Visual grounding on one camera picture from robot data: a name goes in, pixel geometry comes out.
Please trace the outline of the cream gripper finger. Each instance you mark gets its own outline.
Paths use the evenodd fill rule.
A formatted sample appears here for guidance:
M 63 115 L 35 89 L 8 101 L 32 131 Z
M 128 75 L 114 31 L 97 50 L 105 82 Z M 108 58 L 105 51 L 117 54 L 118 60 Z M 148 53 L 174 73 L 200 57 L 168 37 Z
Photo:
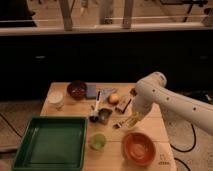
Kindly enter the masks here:
M 143 114 L 143 113 L 137 113 L 137 121 L 142 121 L 146 116 L 148 115 L 148 113 Z

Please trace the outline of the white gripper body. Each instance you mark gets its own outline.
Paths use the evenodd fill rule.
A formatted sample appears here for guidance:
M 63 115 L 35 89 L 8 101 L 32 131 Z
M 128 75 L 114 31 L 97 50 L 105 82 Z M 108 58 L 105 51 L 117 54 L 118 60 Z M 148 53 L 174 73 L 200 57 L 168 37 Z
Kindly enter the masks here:
M 132 113 L 145 116 L 151 111 L 152 106 L 153 104 L 149 101 L 134 99 L 132 102 Z

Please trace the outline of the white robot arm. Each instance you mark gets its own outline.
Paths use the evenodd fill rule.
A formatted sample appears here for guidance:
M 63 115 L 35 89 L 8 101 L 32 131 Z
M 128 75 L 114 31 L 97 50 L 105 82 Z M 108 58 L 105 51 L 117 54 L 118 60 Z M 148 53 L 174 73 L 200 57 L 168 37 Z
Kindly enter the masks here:
M 165 88 L 166 84 L 167 79 L 161 72 L 153 72 L 138 80 L 135 84 L 136 96 L 132 101 L 132 112 L 143 118 L 156 103 L 213 136 L 213 105 L 174 93 Z

